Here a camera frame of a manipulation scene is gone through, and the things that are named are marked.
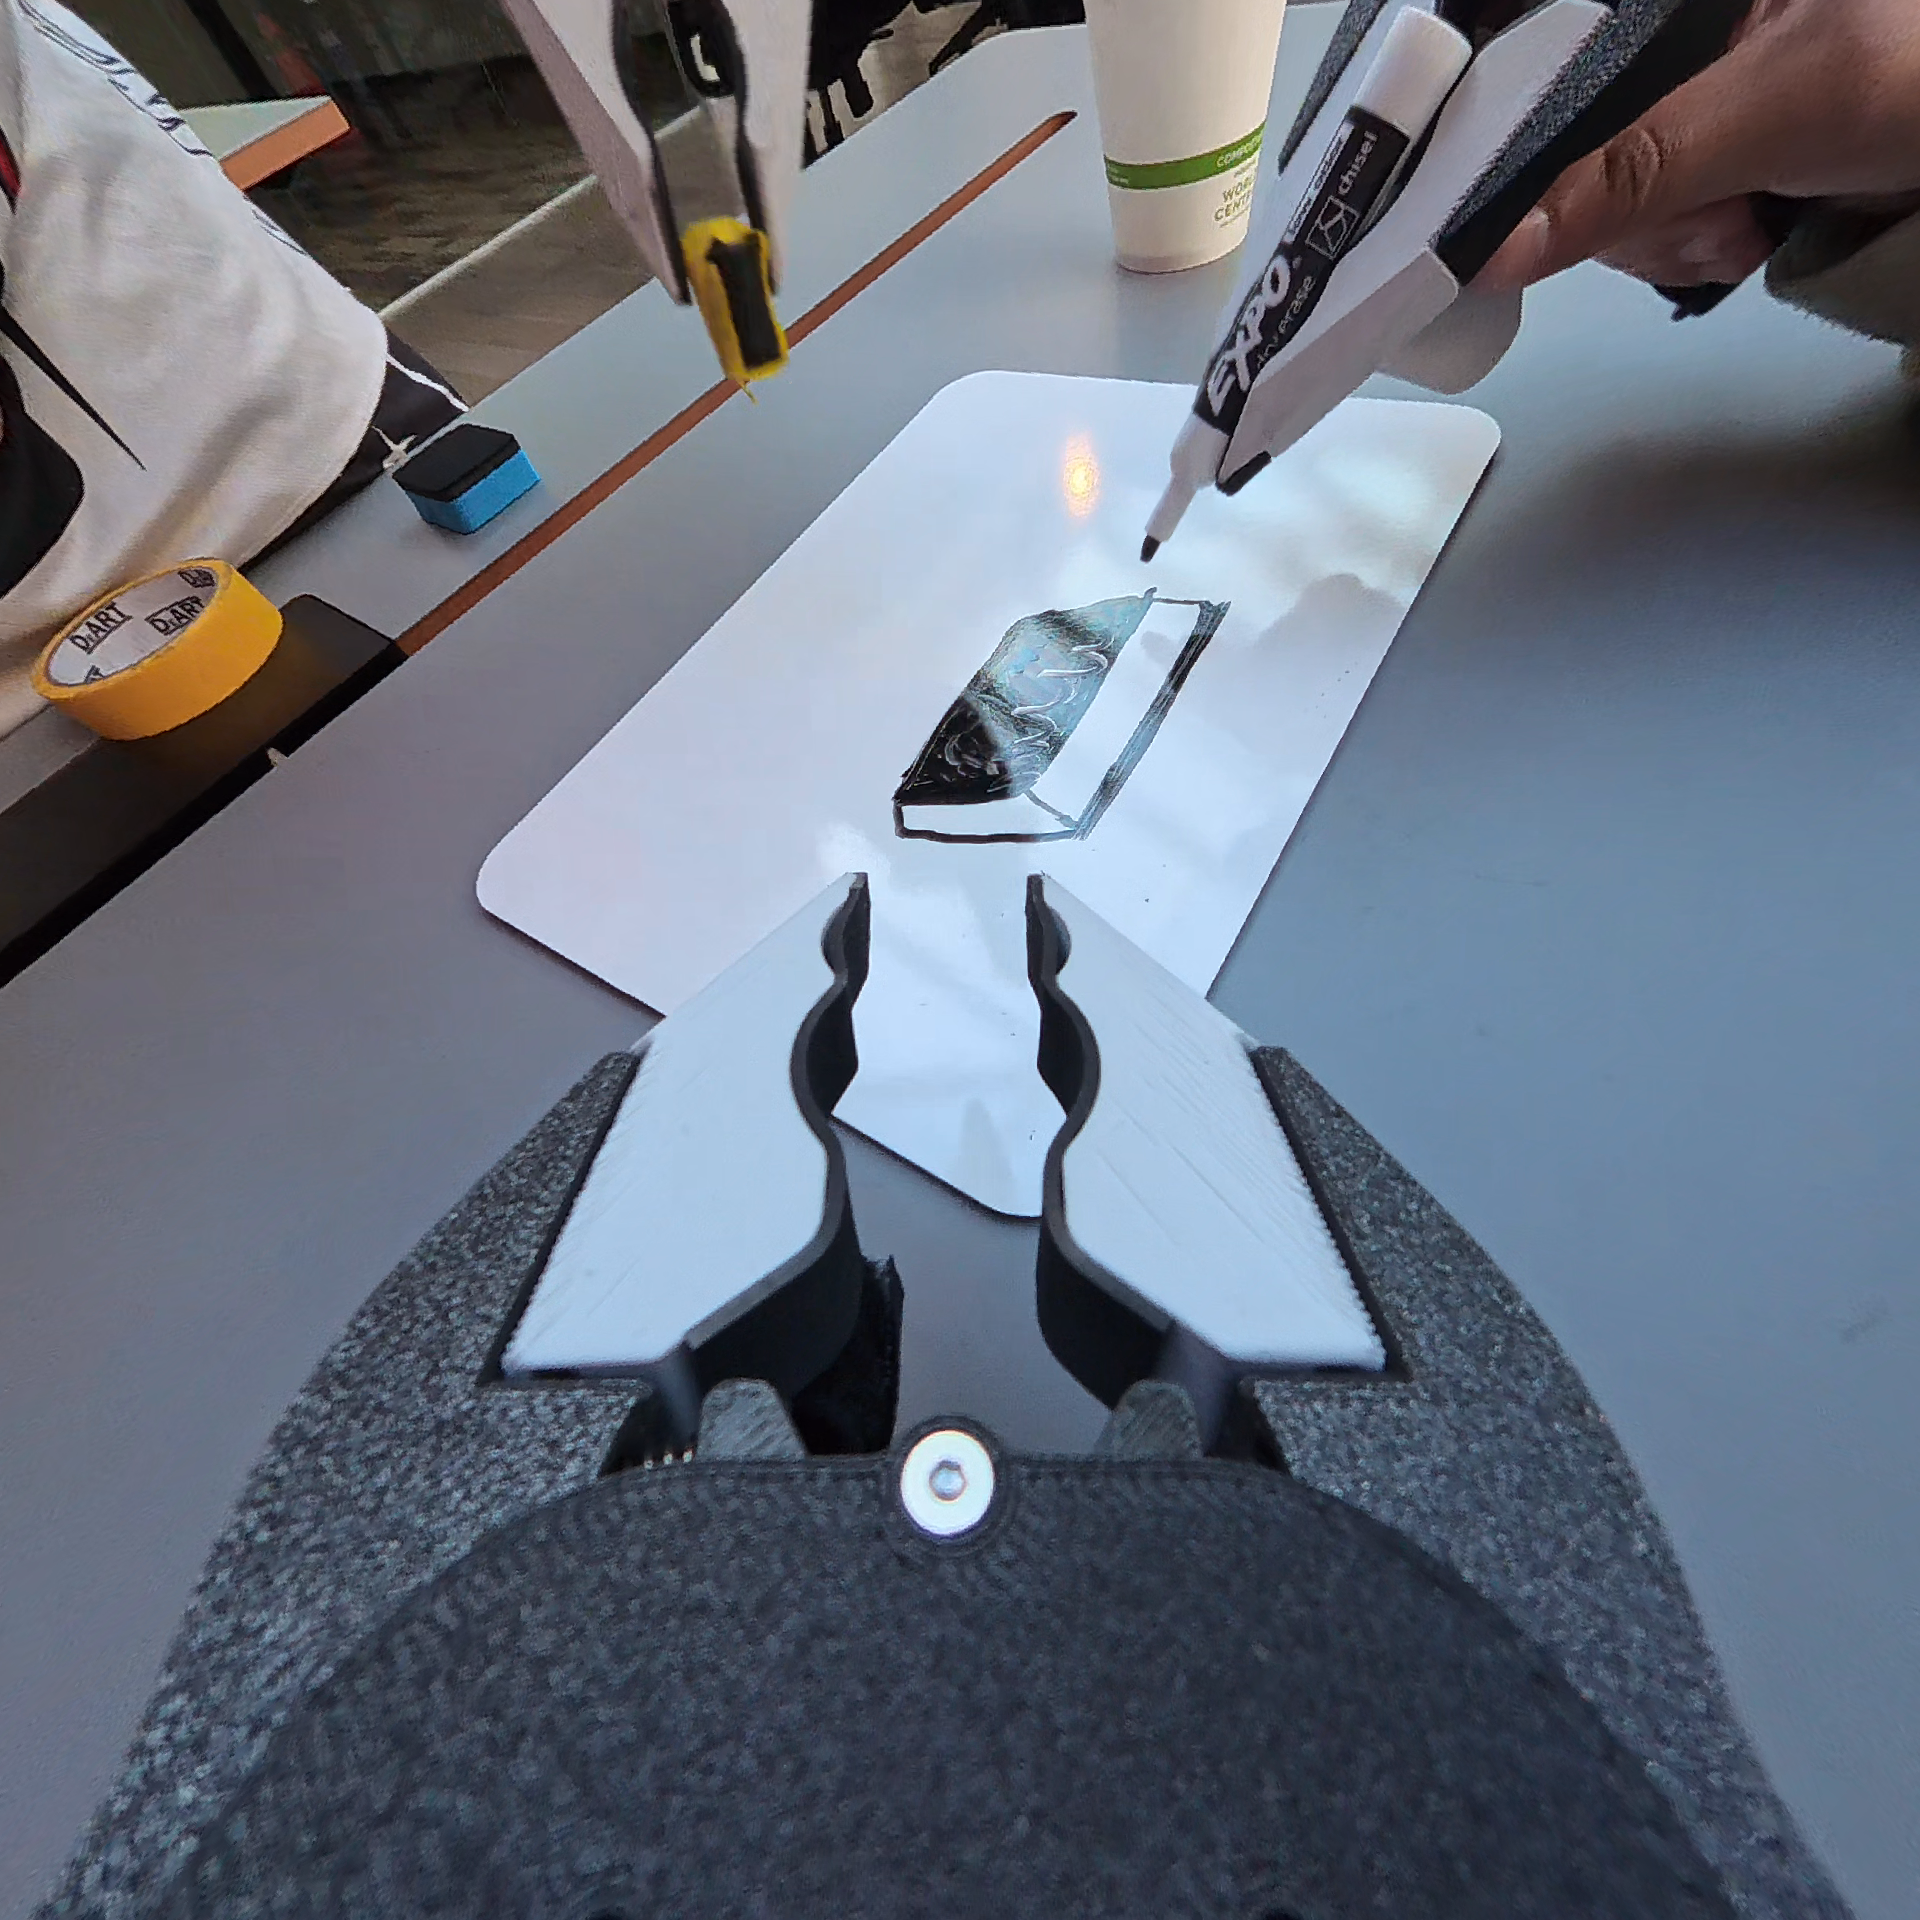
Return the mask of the white paper cup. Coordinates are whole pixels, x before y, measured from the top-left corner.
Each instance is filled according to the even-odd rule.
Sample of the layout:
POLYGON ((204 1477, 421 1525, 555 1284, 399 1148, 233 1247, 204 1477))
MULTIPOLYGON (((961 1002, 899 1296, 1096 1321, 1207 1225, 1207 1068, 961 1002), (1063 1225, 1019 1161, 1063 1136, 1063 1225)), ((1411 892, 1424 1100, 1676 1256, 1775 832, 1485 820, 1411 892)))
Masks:
POLYGON ((1197 269, 1240 245, 1282 11, 1282 0, 1090 0, 1123 269, 1197 269))

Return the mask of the wood edged table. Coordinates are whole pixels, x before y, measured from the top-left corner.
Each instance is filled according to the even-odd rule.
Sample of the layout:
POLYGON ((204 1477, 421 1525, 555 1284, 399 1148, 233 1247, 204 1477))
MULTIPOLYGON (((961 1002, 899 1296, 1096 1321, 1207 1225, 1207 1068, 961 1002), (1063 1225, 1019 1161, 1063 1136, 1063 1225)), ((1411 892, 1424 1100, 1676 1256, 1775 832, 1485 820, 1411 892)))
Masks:
POLYGON ((348 137, 348 119, 330 97, 199 103, 181 112, 181 119, 242 191, 253 191, 348 137))

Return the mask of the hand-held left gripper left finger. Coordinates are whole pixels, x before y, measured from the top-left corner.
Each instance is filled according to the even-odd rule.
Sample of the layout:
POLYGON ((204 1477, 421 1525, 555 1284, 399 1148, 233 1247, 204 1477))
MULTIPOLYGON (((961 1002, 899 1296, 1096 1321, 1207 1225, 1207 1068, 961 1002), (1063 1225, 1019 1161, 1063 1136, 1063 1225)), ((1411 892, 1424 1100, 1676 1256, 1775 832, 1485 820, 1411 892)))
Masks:
POLYGON ((869 1290, 833 1136, 869 918, 869 876, 845 872, 642 1037, 502 1376, 642 1381, 642 1451, 683 1451, 711 1388, 794 1398, 838 1363, 869 1290))

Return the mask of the person's right hand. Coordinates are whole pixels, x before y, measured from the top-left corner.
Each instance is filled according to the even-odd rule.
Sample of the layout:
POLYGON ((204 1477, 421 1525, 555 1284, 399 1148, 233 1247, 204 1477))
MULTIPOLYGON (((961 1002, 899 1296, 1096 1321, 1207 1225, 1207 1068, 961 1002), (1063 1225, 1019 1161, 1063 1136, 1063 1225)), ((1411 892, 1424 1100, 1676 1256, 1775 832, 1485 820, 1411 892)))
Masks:
POLYGON ((1920 3, 1758 3, 1735 43, 1576 159, 1481 285, 1583 259, 1649 285, 1743 285, 1773 255, 1758 193, 1885 199, 1920 185, 1920 3))

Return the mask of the blue black whiteboard eraser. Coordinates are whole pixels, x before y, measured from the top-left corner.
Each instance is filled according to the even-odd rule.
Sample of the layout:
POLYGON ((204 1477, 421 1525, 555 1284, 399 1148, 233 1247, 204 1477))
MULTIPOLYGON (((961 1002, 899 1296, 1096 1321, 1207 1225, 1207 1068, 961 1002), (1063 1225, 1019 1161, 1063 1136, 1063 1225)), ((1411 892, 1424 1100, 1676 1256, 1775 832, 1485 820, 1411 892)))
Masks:
POLYGON ((404 456, 394 466, 394 484, 408 496, 423 526, 476 536, 534 496, 541 467, 510 430, 459 418, 404 456))

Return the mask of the yellow black small block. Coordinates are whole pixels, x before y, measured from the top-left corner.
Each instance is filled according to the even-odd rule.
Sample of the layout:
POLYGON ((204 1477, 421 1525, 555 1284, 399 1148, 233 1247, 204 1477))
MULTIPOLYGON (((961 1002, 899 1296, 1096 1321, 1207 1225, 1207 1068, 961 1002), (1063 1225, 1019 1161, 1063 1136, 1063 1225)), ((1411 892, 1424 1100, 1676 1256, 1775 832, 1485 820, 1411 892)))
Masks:
POLYGON ((703 312, 722 375, 748 391, 788 365, 788 332, 775 307, 770 236, 746 219, 699 219, 683 230, 683 281, 703 312))

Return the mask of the person's right forearm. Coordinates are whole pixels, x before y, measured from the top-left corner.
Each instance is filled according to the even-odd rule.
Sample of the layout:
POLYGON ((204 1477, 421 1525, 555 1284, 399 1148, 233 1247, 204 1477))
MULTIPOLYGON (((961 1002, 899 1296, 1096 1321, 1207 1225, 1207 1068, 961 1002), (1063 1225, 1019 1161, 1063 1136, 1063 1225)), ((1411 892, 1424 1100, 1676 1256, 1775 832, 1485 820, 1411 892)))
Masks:
POLYGON ((1826 322, 1920 356, 1920 193, 1799 199, 1765 287, 1826 322))

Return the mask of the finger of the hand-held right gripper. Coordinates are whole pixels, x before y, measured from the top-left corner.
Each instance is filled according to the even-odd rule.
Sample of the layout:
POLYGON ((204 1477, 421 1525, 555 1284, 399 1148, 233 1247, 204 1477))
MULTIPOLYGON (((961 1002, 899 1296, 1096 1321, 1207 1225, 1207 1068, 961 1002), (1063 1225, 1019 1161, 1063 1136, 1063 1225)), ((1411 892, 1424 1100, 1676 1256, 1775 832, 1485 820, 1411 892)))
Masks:
POLYGON ((1461 281, 1437 259, 1437 236, 1601 21, 1608 3, 1596 0, 1557 0, 1496 37, 1467 64, 1396 203, 1333 269, 1300 332, 1255 375, 1240 425, 1218 466, 1224 496, 1235 496, 1240 467, 1294 451, 1405 347, 1411 332, 1451 307, 1461 281))
POLYGON ((1294 165, 1298 145, 1309 140, 1310 119, 1322 115, 1326 97, 1338 88, 1338 82, 1348 74, 1348 64, 1359 58, 1366 31, 1376 27, 1376 14, 1394 14, 1396 0, 1350 0, 1322 49, 1322 64, 1309 87, 1309 99, 1285 129, 1285 145, 1282 145, 1282 165, 1294 165))

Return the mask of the yellow tape roll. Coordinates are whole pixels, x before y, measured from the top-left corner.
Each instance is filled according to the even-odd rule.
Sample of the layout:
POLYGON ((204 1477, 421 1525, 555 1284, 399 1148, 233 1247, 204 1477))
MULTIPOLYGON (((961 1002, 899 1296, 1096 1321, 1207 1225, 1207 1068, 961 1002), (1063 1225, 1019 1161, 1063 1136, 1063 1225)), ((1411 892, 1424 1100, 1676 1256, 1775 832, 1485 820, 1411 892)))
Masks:
POLYGON ((242 691, 282 629, 282 609, 233 562, 171 562, 61 629, 37 660, 37 691, 100 737, 171 731, 242 691))

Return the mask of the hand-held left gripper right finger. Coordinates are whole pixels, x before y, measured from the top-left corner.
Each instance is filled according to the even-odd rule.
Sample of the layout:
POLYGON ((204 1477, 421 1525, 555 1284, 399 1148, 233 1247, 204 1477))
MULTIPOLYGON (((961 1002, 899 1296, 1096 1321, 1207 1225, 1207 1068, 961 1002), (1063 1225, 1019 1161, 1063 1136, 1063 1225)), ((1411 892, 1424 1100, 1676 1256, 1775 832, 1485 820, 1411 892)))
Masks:
POLYGON ((1040 1328, 1105 1406, 1186 1388, 1224 1442, 1235 1381, 1381 1381, 1394 1341, 1294 1153, 1255 1043, 1055 876, 1029 876, 1043 1158, 1040 1328))

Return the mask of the small white whiteboard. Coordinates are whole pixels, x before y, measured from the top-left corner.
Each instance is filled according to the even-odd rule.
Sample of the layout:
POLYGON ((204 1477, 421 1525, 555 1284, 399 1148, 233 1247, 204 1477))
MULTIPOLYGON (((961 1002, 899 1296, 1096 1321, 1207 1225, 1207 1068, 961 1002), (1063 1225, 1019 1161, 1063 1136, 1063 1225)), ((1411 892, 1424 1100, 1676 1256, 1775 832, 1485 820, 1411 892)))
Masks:
POLYGON ((1040 1213, 1029 872, 1213 987, 1501 430, 1348 398, 1153 562, 1186 396, 967 375, 489 855, 479 903, 676 1011, 858 868, 845 1123, 1040 1213))

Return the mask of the black dry erase marker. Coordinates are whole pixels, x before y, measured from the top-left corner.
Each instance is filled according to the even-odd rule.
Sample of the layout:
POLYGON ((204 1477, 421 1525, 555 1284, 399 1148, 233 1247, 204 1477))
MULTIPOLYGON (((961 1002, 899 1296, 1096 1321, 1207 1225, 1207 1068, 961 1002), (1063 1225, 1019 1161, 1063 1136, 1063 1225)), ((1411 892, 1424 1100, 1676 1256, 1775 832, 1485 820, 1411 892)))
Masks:
POLYGON ((1386 199, 1405 152, 1434 129, 1451 87, 1474 64, 1474 39, 1434 11, 1401 11, 1366 64, 1341 123, 1333 129, 1300 203, 1229 322, 1174 442, 1174 478, 1147 518, 1144 562, 1182 526, 1192 496, 1218 484, 1224 456, 1240 425, 1255 375, 1309 322, 1338 259, 1359 245, 1386 199))

